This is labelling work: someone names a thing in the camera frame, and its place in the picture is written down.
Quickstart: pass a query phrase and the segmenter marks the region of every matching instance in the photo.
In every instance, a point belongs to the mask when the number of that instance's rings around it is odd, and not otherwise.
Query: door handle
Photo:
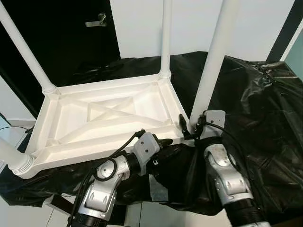
[[[90,22],[85,22],[86,27],[96,27],[96,26],[102,26],[106,27],[106,14],[105,13],[99,13],[98,14],[98,21],[90,21]]]

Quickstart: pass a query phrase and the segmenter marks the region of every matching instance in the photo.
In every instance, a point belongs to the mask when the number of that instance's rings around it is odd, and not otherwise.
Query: white pillar
[[[193,126],[196,124],[199,115],[208,109],[226,49],[233,33],[239,4],[239,0],[223,0],[222,2],[219,18],[189,120]]]
[[[169,69],[170,61],[170,33],[171,33],[171,8],[172,0],[163,0],[163,19],[162,19],[162,52],[160,76],[169,78],[171,72]]]
[[[15,26],[13,20],[10,18],[8,12],[4,8],[4,5],[0,1],[0,21],[4,26],[5,30],[9,34],[11,40],[17,47],[18,51],[22,55],[23,59],[27,63],[28,67],[38,80],[39,84],[42,87],[42,92],[44,94],[52,93],[56,90],[54,84],[52,84],[47,77],[46,73],[43,71],[41,65],[35,58],[32,51],[29,49],[27,43],[23,39],[22,35],[18,31],[17,27]]]
[[[0,160],[7,163],[15,175],[24,174],[34,163],[32,156],[19,152],[2,138],[0,138]]]

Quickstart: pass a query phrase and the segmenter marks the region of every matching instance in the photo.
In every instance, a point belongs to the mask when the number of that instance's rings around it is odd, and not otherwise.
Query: floor
[[[0,117],[0,128],[9,124]],[[0,137],[12,146],[18,147],[25,133],[21,128],[0,130]],[[68,216],[54,210],[47,205],[42,208],[27,206],[9,206],[0,197],[0,220],[2,227],[65,227]],[[205,226],[229,227],[225,211],[214,217],[197,215],[191,212],[180,212],[157,203],[138,203],[128,206],[125,217],[125,226],[130,227],[199,227]]]

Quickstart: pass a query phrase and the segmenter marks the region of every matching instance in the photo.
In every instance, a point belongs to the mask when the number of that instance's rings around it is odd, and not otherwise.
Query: black door
[[[2,3],[49,79],[58,87],[77,83],[73,73],[85,64],[102,67],[120,59],[109,0]],[[107,26],[86,27],[85,22],[98,21],[99,13],[105,13]],[[2,25],[0,38],[0,75],[37,117],[44,98],[41,87]]]

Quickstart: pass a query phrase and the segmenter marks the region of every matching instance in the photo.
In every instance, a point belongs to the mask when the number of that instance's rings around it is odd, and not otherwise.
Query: black tarp
[[[206,56],[206,52],[171,56],[171,83],[188,116]],[[159,69],[159,57],[123,59],[105,68],[83,66],[69,84],[150,75]],[[226,112],[225,128],[241,144],[245,160],[234,155],[237,162],[247,166],[243,174],[269,221],[277,223],[302,214],[302,81],[283,62],[225,57],[209,109]],[[233,153],[233,141],[224,134],[223,143]],[[183,144],[170,146],[161,152],[162,163],[152,172],[168,189],[167,205],[215,215],[222,207],[202,153]],[[14,176],[6,167],[0,175],[0,194],[10,205],[41,206],[52,194],[76,194],[87,171],[99,161],[44,170],[29,180]],[[148,182],[146,176],[122,182],[117,202],[150,201]]]

